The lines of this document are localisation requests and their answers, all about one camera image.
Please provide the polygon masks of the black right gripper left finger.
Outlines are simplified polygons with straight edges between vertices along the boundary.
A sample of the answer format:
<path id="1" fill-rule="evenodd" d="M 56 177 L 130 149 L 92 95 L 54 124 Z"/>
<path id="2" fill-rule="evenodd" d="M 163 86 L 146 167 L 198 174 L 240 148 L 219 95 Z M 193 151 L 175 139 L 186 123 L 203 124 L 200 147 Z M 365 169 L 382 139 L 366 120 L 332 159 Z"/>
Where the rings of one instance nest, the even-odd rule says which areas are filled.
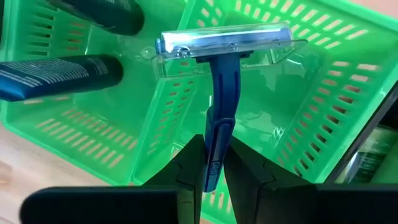
<path id="1" fill-rule="evenodd" d="M 140 186 L 49 187 L 22 203 L 21 223 L 199 223 L 205 168 L 201 134 Z"/>

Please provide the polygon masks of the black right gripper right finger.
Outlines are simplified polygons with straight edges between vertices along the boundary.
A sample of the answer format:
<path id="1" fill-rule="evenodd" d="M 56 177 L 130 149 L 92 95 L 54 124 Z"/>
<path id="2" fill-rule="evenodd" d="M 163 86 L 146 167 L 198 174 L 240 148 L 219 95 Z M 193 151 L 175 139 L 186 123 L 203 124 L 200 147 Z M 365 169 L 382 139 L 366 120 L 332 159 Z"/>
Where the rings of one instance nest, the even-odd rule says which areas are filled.
<path id="1" fill-rule="evenodd" d="M 224 172 L 237 223 L 397 224 L 396 184 L 313 184 L 237 138 Z"/>

